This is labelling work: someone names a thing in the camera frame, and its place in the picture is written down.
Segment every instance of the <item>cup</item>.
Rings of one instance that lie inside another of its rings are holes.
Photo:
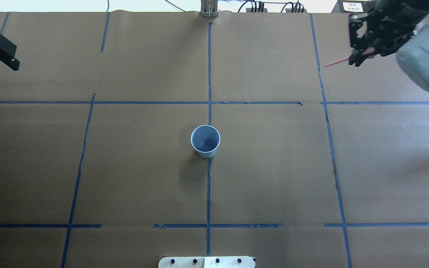
[[[201,125],[191,134],[191,145],[202,158],[213,157],[220,142],[218,130],[210,125]]]

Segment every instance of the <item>white label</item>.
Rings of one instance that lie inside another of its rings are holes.
[[[363,12],[362,3],[347,3],[342,2],[344,10],[348,12]]]

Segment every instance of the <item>white mounting plate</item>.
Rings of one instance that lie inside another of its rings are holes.
[[[209,257],[164,257],[158,268],[255,268],[255,261],[249,256],[209,256]]]

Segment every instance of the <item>plastic cup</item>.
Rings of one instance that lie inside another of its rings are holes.
[[[213,157],[220,142],[218,130],[210,125],[201,125],[191,134],[191,145],[202,158]]]

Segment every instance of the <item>cup rim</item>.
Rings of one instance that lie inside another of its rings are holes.
[[[195,132],[198,128],[200,128],[200,127],[211,127],[212,129],[216,130],[216,133],[218,134],[218,137],[219,137],[219,139],[218,139],[218,144],[217,144],[217,145],[216,145],[216,147],[215,147],[214,149],[212,149],[211,151],[200,151],[200,150],[196,149],[196,147],[194,147],[194,144],[193,144],[193,134],[194,134],[194,132]],[[202,154],[209,154],[209,153],[212,153],[213,151],[216,151],[216,149],[218,149],[218,146],[219,146],[219,144],[220,144],[220,143],[221,143],[221,135],[219,134],[218,129],[216,129],[216,127],[213,127],[212,125],[209,125],[209,124],[201,125],[201,126],[199,126],[199,127],[195,128],[195,129],[193,130],[193,132],[191,132],[191,146],[193,147],[193,149],[195,149],[195,151],[197,151],[197,152],[199,152],[199,153],[202,153]]]

